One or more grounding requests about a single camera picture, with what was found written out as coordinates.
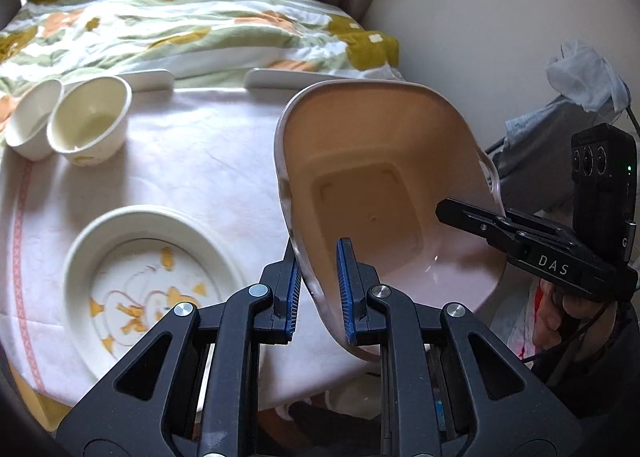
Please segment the person's right hand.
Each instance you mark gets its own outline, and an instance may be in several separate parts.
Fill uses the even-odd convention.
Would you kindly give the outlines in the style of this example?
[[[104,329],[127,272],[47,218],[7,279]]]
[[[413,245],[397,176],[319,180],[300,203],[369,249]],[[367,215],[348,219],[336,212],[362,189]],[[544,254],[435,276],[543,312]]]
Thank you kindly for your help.
[[[542,297],[534,323],[533,344],[539,350],[551,350],[562,342],[560,329],[569,318],[581,323],[590,321],[599,313],[597,321],[587,330],[582,338],[582,345],[575,355],[580,361],[598,352],[611,337],[617,312],[617,303],[607,307],[586,299],[564,295],[561,302],[553,299],[555,288],[548,281],[541,281],[539,289]]]

